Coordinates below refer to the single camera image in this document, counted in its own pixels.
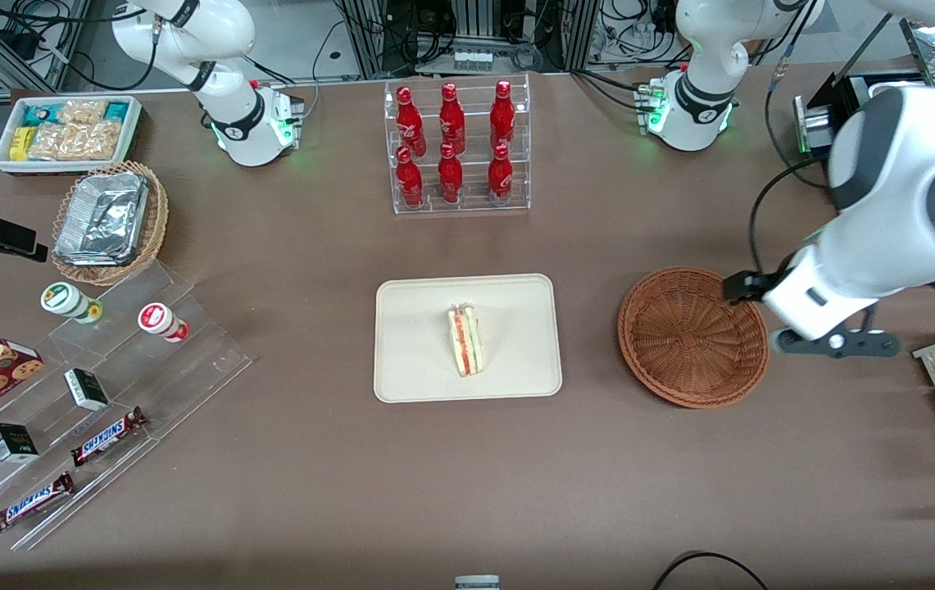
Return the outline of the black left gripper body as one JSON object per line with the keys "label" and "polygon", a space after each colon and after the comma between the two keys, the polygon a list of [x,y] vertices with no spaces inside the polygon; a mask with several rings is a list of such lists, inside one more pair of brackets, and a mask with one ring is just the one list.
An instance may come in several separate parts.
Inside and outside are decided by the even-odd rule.
{"label": "black left gripper body", "polygon": [[739,272],[723,280],[723,298],[729,305],[760,302],[771,288],[771,274]]}

